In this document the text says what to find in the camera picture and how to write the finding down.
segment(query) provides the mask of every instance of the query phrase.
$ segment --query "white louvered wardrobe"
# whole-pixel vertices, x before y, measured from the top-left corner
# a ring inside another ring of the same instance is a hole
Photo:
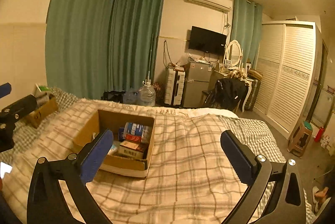
[[[301,117],[306,99],[314,97],[310,93],[317,37],[321,34],[314,22],[262,24],[256,70],[263,78],[254,110],[286,138]]]

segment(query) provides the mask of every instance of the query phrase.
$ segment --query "floor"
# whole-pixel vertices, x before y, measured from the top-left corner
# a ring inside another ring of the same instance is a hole
[[[263,119],[253,111],[245,111],[243,113],[238,112],[237,115],[240,118],[256,119],[263,121]],[[317,179],[319,182],[315,181],[314,178],[327,172],[335,163],[335,158],[331,157],[328,153],[328,150],[322,148],[320,143],[315,143],[313,140],[310,140],[304,155],[299,158],[286,150],[287,139],[276,129],[274,129],[269,123],[267,123],[267,125],[271,130],[274,138],[276,139],[277,145],[284,158],[294,159],[297,162],[303,187],[307,192],[308,202],[313,205],[312,188],[315,185],[321,188],[323,182],[323,177]]]

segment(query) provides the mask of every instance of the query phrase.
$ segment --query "brown stool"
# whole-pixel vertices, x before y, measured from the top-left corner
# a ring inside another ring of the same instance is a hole
[[[287,147],[287,151],[298,157],[304,155],[312,132],[313,129],[310,123],[306,121],[301,122],[297,130],[295,132],[292,132],[289,137],[289,145]]]

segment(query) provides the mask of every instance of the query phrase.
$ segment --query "louvered door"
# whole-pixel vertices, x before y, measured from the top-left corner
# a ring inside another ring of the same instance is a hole
[[[291,132],[302,111],[315,56],[312,26],[286,25],[282,64],[267,115]]]
[[[267,108],[273,96],[282,54],[283,36],[283,24],[262,26],[262,39],[259,45],[256,70],[263,74],[263,78],[255,107],[263,113],[267,113]]]

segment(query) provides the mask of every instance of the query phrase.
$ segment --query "silver bolt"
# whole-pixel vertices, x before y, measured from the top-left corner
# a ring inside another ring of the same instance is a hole
[[[294,166],[294,165],[295,165],[295,160],[293,160],[293,159],[289,159],[289,165]]]
[[[71,153],[69,156],[67,156],[67,158],[70,160],[70,161],[73,161],[77,158],[77,154],[76,153]]]
[[[259,160],[260,162],[265,162],[266,161],[266,157],[264,155],[258,155],[257,156],[257,160]]]
[[[39,158],[39,159],[37,160],[37,162],[38,162],[39,164],[42,164],[42,163],[45,162],[45,158],[44,158],[44,157],[41,157],[41,158]]]

